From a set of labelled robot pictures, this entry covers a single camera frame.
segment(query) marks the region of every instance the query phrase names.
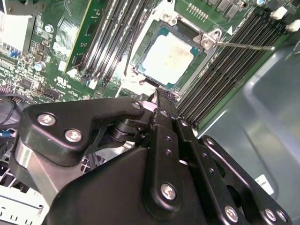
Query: black robotic arm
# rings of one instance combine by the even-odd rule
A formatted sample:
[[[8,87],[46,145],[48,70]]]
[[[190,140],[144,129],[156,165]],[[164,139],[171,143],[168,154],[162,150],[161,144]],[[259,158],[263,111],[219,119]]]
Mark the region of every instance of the black robotic arm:
[[[82,174],[83,156],[126,141],[135,147]],[[144,103],[30,106],[10,165],[51,206],[46,225],[292,224],[213,138],[195,138],[163,90]]]

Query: capacitor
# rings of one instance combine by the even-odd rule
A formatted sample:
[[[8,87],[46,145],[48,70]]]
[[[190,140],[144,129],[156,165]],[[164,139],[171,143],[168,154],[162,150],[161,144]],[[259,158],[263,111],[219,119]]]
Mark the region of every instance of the capacitor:
[[[43,61],[39,61],[36,64],[34,64],[34,69],[38,72],[46,69],[46,64]]]
[[[45,26],[45,31],[48,32],[48,33],[53,33],[54,32],[54,28],[51,24],[47,24]]]

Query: motherboard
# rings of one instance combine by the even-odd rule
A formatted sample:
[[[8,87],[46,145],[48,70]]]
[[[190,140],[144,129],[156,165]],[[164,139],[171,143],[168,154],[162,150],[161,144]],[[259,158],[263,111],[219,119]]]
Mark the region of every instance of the motherboard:
[[[161,87],[196,129],[300,27],[299,0],[43,2],[0,15],[2,94],[143,101]]]

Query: silver screw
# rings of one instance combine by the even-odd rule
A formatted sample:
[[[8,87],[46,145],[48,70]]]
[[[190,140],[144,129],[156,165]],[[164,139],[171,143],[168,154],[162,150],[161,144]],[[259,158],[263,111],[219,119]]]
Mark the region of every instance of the silver screw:
[[[277,210],[276,213],[284,222],[287,222],[286,217],[284,216],[284,214],[281,211]]]
[[[215,145],[214,142],[210,138],[207,138],[206,140],[207,140],[208,144]]]
[[[186,121],[184,121],[184,120],[181,120],[181,124],[184,125],[185,127],[188,126],[188,123]]]
[[[77,130],[68,130],[65,132],[65,138],[69,142],[80,142],[82,140],[82,135]]]
[[[239,220],[238,214],[236,213],[236,211],[233,209],[233,207],[227,205],[224,208],[225,213],[227,215],[227,217],[233,221],[234,223],[237,223]]]
[[[136,102],[132,103],[132,106],[136,109],[141,109],[140,105]]]
[[[56,119],[52,115],[41,114],[37,117],[37,121],[44,126],[52,126],[56,122]]]
[[[161,110],[160,113],[165,116],[165,117],[168,117],[168,113],[165,111],[165,110]]]
[[[271,210],[265,209],[265,213],[270,220],[272,220],[273,222],[276,222],[276,216]]]
[[[174,188],[171,187],[169,184],[163,184],[161,186],[161,193],[168,200],[174,200],[176,197]]]

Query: metal plate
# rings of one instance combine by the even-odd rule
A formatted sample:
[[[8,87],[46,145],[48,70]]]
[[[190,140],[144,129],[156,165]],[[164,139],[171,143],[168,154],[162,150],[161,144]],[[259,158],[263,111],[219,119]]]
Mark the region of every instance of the metal plate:
[[[275,52],[200,131],[212,136],[300,224],[300,55]]]

